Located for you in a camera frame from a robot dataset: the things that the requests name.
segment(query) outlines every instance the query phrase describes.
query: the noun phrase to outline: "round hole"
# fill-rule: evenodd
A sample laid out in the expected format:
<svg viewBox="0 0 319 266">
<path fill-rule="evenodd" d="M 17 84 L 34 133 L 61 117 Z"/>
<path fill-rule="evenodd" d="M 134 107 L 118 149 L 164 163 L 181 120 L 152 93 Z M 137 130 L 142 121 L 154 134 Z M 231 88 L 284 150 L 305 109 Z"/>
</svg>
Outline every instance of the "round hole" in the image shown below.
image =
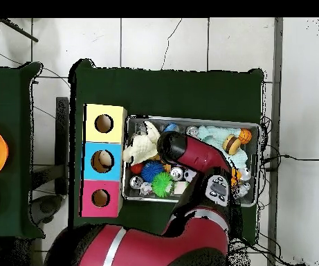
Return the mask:
<svg viewBox="0 0 319 266">
<path fill-rule="evenodd" d="M 91 167 L 100 173 L 109 172 L 113 163 L 112 153 L 107 150 L 96 151 L 91 158 Z"/>
<path fill-rule="evenodd" d="M 92 196 L 91 201 L 97 207 L 104 207 L 110 201 L 110 195 L 106 190 L 96 190 Z"/>
<path fill-rule="evenodd" d="M 110 132 L 113 128 L 113 120 L 107 114 L 99 115 L 95 120 L 95 128 L 98 132 L 106 134 Z"/>
</svg>

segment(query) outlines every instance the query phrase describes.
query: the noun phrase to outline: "pink block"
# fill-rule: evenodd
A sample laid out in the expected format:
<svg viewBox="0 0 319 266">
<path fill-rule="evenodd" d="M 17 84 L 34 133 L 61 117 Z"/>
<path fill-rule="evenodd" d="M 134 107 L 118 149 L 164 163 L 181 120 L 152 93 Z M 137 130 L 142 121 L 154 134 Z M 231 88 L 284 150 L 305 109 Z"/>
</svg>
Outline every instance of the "pink block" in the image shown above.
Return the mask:
<svg viewBox="0 0 319 266">
<path fill-rule="evenodd" d="M 104 207 L 97 207 L 91 199 L 96 190 L 106 190 L 110 196 L 109 203 Z M 82 196 L 82 213 L 84 218 L 116 218 L 119 211 L 120 182 L 119 181 L 91 181 L 84 180 Z"/>
</svg>

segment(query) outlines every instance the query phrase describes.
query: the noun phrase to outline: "yellow block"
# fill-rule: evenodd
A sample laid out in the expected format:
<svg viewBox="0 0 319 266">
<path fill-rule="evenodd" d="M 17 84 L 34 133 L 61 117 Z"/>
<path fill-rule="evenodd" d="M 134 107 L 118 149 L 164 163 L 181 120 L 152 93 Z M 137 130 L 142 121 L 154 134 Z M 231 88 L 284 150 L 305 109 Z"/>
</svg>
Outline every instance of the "yellow block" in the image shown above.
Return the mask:
<svg viewBox="0 0 319 266">
<path fill-rule="evenodd" d="M 112 128 L 106 133 L 100 132 L 95 127 L 97 119 L 103 118 L 101 115 L 106 115 L 111 119 Z M 86 106 L 86 141 L 99 143 L 122 143 L 126 117 L 127 111 L 121 106 L 88 104 Z"/>
</svg>

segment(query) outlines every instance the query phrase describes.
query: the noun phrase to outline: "blue block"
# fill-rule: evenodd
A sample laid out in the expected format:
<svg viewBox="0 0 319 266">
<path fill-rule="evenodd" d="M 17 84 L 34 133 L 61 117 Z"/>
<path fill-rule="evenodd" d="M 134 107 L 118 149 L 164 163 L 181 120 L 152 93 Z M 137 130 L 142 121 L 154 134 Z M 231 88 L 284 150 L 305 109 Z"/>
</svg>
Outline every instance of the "blue block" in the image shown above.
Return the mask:
<svg viewBox="0 0 319 266">
<path fill-rule="evenodd" d="M 91 167 L 91 158 L 93 154 L 100 150 L 106 150 L 113 156 L 113 167 L 110 171 L 101 173 Z M 114 143 L 85 143 L 85 158 L 84 158 L 84 179 L 94 179 L 103 181 L 120 181 L 121 169 L 121 144 Z"/>
</svg>

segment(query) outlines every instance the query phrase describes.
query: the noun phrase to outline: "blue spiky ball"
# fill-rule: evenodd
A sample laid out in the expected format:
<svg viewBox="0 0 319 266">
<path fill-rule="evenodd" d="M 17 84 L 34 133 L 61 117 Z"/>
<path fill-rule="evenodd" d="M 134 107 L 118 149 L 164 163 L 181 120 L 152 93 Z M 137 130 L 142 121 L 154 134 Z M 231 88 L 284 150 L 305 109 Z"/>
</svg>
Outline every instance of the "blue spiky ball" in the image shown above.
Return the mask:
<svg viewBox="0 0 319 266">
<path fill-rule="evenodd" d="M 147 182 L 151 183 L 153 178 L 158 174 L 164 171 L 164 167 L 158 161 L 149 161 L 147 162 L 142 169 L 141 176 Z"/>
</svg>

